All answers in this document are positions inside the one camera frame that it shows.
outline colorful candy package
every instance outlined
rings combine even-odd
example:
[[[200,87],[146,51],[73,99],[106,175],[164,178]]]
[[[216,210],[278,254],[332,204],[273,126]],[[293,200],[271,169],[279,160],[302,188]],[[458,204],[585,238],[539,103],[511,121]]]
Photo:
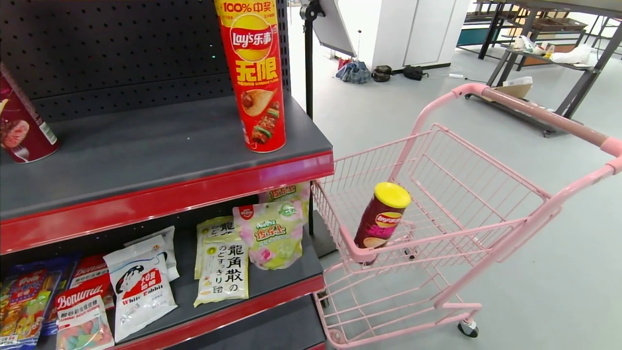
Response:
[[[218,239],[227,237],[235,232],[233,228],[233,216],[221,216],[203,221],[197,225],[197,257],[195,259],[195,280],[201,278],[203,266],[203,242],[205,239]]]
[[[17,265],[9,271],[4,286],[0,331],[1,349],[34,349],[45,313],[58,286],[60,271],[33,270],[40,263]]]
[[[311,198],[311,183],[301,182],[296,185],[287,185],[259,194],[260,203],[277,201],[300,201],[305,223],[309,220],[309,200]]]
[[[164,246],[164,239],[157,235],[104,256],[117,296],[115,341],[176,309]]]
[[[170,226],[154,234],[150,234],[145,237],[133,240],[132,242],[128,242],[124,244],[123,246],[129,247],[130,245],[134,245],[138,242],[148,240],[158,235],[161,235],[162,238],[164,239],[164,252],[165,252],[165,258],[166,258],[166,267],[169,269],[169,281],[175,280],[177,279],[177,277],[179,277],[179,272],[177,271],[177,259],[175,259],[175,247],[173,246],[173,236],[175,235],[175,226]]]
[[[57,350],[103,350],[114,346],[102,296],[110,279],[102,275],[56,297]]]
[[[22,269],[46,268],[50,272],[60,273],[60,281],[58,282],[58,286],[56,287],[56,290],[52,295],[52,300],[50,301],[52,305],[47,309],[47,312],[45,313],[43,327],[41,328],[41,335],[49,336],[52,334],[56,334],[56,331],[58,330],[58,326],[56,325],[57,312],[56,305],[54,304],[53,300],[58,294],[67,289],[69,279],[71,278],[74,269],[78,265],[79,260],[79,256],[77,254],[73,254],[66,257],[53,258],[43,262],[34,262],[25,265],[18,265],[18,267],[22,267]]]
[[[82,258],[73,273],[72,280],[69,283],[69,289],[76,288],[88,280],[103,275],[108,276],[108,266],[106,266],[103,254]],[[104,305],[106,305],[106,310],[114,308],[113,295],[112,288],[108,288],[108,291],[104,292],[104,295],[101,296],[104,300]]]
[[[237,234],[205,237],[201,276],[194,306],[226,299],[248,299],[248,249]]]
[[[234,225],[248,246],[252,263],[263,270],[287,268],[302,256],[300,201],[279,201],[233,208]]]

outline floor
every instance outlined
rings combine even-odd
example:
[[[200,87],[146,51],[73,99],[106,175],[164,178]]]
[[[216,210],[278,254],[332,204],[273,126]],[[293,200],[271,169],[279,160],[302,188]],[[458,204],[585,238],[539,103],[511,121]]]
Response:
[[[301,23],[290,25],[293,93],[304,105],[304,50]],[[487,80],[493,59],[457,51],[452,66],[430,71],[421,82],[400,75],[388,83],[352,85],[333,78],[334,60],[314,59],[314,120],[334,145],[335,157],[364,151],[409,134],[418,113],[433,99],[463,83],[460,73]],[[533,67],[528,98],[556,107],[579,72]],[[619,91],[622,61],[614,59],[593,86],[575,119],[622,138]],[[543,138],[539,131],[477,100],[459,99],[431,117],[549,192],[601,167],[609,157],[572,136]],[[480,337],[469,339],[454,325],[391,338],[357,349],[617,349],[622,343],[622,179],[612,177],[578,193],[562,213],[502,264],[493,265],[460,295],[483,304],[476,321]],[[339,260],[323,259],[326,267]],[[394,293],[417,271],[382,276],[359,290],[368,300]]]

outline red lay's canister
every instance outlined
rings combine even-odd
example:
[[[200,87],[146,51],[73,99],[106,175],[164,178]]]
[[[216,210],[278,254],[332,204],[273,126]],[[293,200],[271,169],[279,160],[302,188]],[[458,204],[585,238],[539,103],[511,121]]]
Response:
[[[281,49],[274,0],[215,0],[231,83],[252,151],[285,145]]]
[[[411,195],[400,185],[392,182],[377,184],[374,187],[374,196],[365,208],[356,231],[354,238],[356,246],[359,248],[384,247],[410,203]]]
[[[0,63],[0,135],[2,148],[18,163],[29,163],[58,150],[58,139]]]

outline pink shopping cart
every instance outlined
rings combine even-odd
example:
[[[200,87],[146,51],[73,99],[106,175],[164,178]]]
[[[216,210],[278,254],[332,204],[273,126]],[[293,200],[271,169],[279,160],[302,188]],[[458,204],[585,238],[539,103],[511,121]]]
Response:
[[[552,196],[444,126],[421,132],[431,111],[468,94],[532,115],[616,158]],[[622,141],[486,85],[462,85],[436,99],[410,136],[338,159],[335,174],[313,184],[340,254],[325,270],[326,289],[314,295],[329,341],[337,349],[356,348],[454,322],[477,337],[473,316],[481,304],[465,303],[457,292],[528,241],[568,198],[620,171]],[[353,236],[381,181],[406,188],[412,204],[385,247],[361,249]]]

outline black pole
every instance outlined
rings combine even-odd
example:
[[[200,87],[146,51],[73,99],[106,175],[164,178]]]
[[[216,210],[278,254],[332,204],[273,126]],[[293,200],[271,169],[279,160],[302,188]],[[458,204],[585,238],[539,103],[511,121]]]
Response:
[[[305,96],[307,114],[313,120],[313,21],[305,20]],[[313,196],[309,198],[309,235],[313,236]]]

